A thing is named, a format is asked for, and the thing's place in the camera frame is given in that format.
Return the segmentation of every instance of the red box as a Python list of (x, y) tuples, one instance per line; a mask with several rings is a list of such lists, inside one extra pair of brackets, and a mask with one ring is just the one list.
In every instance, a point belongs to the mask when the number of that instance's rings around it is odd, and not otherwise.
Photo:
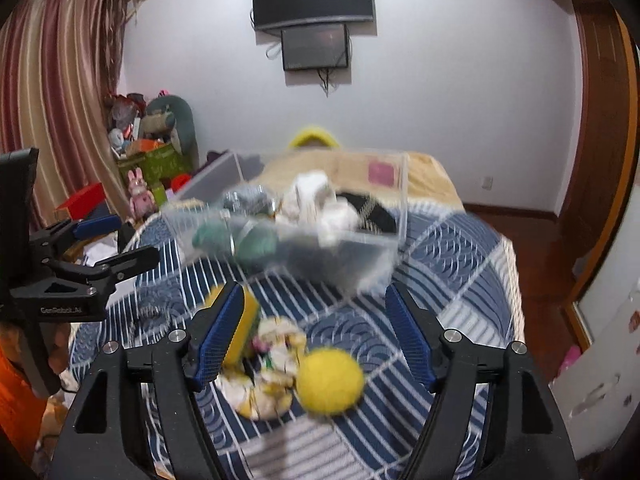
[(61, 221), (67, 218), (72, 220), (83, 219), (105, 199), (104, 188), (100, 182), (89, 184), (56, 208), (56, 220)]

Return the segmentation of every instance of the pink label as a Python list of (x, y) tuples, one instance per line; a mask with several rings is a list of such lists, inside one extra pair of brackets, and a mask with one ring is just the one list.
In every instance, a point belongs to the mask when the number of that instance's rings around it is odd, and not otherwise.
[(393, 187), (396, 183), (396, 169), (384, 162), (370, 162), (369, 182), (379, 186)]

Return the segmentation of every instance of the person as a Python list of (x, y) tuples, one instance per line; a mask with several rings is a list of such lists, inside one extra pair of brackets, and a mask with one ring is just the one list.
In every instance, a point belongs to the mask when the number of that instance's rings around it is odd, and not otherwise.
[[(69, 323), (57, 326), (54, 348), (49, 353), (49, 366), (57, 375), (68, 365), (70, 330)], [(24, 335), (17, 326), (0, 322), (0, 427), (21, 458), (30, 465), (47, 399), (34, 395), (22, 370), (21, 337)]]

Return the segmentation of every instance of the yellow ball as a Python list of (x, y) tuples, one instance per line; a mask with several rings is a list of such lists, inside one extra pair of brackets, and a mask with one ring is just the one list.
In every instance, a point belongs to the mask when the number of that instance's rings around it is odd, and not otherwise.
[(364, 382), (364, 373), (347, 352), (318, 348), (302, 359), (296, 390), (308, 412), (337, 415), (360, 399)]

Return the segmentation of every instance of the wooden floor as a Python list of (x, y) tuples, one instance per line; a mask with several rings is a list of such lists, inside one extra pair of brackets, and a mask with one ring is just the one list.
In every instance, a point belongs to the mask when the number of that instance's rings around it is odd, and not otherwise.
[(574, 259), (553, 220), (476, 214), (513, 242), (527, 348), (550, 381), (569, 347), (576, 343), (562, 313), (562, 300), (574, 284)]

